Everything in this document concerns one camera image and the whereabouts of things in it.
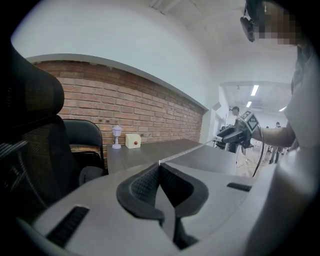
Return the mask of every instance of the person's arm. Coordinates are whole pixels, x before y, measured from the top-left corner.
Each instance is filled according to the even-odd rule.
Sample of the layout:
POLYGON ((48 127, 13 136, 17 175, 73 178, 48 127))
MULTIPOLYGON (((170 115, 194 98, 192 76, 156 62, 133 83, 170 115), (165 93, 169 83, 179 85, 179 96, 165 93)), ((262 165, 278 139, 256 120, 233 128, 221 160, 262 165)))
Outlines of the person's arm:
MULTIPOLYGON (((296 139, 296 135, 289 124, 286 127, 280 128, 261 128, 264 143, 270 146, 289 148, 292 146, 296 139)), ((259 129, 255 129, 252 133, 252 138, 262 141, 259 129)))

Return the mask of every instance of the small white lamp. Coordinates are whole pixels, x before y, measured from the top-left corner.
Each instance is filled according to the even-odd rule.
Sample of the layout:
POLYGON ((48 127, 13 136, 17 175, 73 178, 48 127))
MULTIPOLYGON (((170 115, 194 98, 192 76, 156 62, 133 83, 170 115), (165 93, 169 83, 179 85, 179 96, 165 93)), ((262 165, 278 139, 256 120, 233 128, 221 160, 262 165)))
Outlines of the small white lamp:
POLYGON ((113 136, 115 136, 115 143, 112 145, 114 150, 121 149, 121 145, 118 144, 118 137, 121 135, 122 128, 120 126, 115 126, 112 128, 113 136))

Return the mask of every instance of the desk surface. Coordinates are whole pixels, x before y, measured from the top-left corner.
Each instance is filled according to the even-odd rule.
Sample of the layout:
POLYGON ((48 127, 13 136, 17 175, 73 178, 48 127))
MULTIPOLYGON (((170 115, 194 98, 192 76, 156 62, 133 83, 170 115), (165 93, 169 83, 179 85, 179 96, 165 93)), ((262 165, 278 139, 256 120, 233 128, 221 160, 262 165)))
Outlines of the desk surface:
MULTIPOLYGON (((128 149, 125 145, 122 145, 121 149, 113 149, 108 145, 106 153, 108 171, 109 174, 114 174, 135 166, 153 164, 198 145, 200 144, 188 139, 143 143, 140 148, 132 149, 128 149)), ((169 163, 202 171, 235 175, 236 160, 237 155, 234 153, 205 145, 169 163)))

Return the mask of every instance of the floor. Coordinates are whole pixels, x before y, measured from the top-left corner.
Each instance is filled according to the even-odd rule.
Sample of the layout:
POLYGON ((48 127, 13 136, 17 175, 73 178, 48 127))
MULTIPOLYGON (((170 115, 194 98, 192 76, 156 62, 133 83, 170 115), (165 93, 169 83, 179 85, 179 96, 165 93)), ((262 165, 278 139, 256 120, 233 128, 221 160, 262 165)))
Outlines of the floor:
MULTIPOLYGON (((254 174, 254 171, 256 169, 256 166, 258 164, 258 161, 260 159, 260 147, 254 146, 247 149, 246 154, 243 155, 241 150, 238 150, 238 157, 237 157, 237 163, 236 163, 236 175, 237 176, 245 176, 245 177, 252 177, 254 174)), ((283 154, 280 154, 279 161, 284 157, 283 154)), ((271 159, 271 153, 267 152, 265 157, 262 158, 263 160, 260 163, 260 166, 255 174, 255 177, 259 176, 259 173, 261 172, 261 169, 269 165, 269 161, 271 159)))

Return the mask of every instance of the white wall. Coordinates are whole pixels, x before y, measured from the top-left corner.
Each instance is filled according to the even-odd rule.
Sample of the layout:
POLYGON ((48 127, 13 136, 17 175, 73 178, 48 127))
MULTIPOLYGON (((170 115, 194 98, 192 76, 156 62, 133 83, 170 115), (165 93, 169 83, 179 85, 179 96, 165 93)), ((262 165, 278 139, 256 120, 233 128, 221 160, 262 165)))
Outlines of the white wall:
POLYGON ((219 118, 218 115, 215 115, 214 126, 213 126, 213 136, 216 136, 221 127, 225 125, 225 121, 219 118))
POLYGON ((228 103, 225 90, 219 86, 219 103, 221 107, 216 111, 216 114, 223 120, 227 121, 229 118, 229 108, 230 105, 228 103))
POLYGON ((266 81, 290 84, 296 60, 296 47, 232 59, 223 58, 222 55, 212 63, 212 73, 219 83, 266 81))
POLYGON ((212 108, 204 113, 200 131, 200 143, 206 143, 214 137, 216 111, 212 108))
POLYGON ((75 60, 143 76, 210 109, 218 83, 199 42, 169 15, 129 0, 44 0, 11 39, 31 62, 75 60))
MULTIPOLYGON (((244 112, 246 112, 246 110, 250 110, 250 109, 240 108, 240 113, 243 114, 244 112)), ((270 114, 270 113, 258 112, 258 111, 252 111, 252 112, 255 114, 262 128, 265 128, 267 126, 269 126, 269 128, 275 128, 276 122, 279 122, 282 127, 285 127, 288 122, 286 116, 281 112, 278 114, 270 114)), ((233 125, 235 121, 236 121, 236 117, 232 115, 232 113, 230 112, 230 116, 227 121, 228 125, 233 125)))

